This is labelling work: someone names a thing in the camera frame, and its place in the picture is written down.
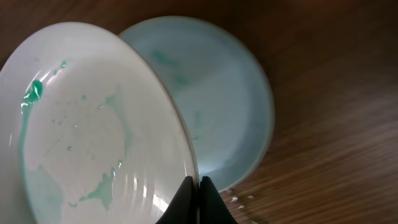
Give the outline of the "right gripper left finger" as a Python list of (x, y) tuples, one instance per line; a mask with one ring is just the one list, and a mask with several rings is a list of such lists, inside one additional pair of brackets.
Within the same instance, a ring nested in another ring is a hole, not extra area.
[(194, 224), (196, 222), (197, 192), (193, 178), (187, 176), (156, 224)]

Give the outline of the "white plate smeared teal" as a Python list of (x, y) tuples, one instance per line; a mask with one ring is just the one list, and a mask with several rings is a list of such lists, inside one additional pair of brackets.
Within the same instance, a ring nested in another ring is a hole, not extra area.
[(253, 54), (222, 28), (192, 17), (142, 21), (120, 34), (177, 105), (198, 173), (224, 191), (257, 167), (271, 143), (274, 102)]

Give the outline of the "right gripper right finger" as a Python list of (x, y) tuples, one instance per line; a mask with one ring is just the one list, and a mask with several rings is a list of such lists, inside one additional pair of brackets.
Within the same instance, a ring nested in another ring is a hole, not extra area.
[(199, 208), (200, 224), (238, 224), (207, 176), (200, 182)]

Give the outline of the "white plate green streak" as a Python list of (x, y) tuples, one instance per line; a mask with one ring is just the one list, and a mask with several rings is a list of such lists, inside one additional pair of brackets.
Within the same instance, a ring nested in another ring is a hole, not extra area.
[(197, 174), (169, 94), (111, 32), (45, 27), (1, 69), (2, 223), (155, 223)]

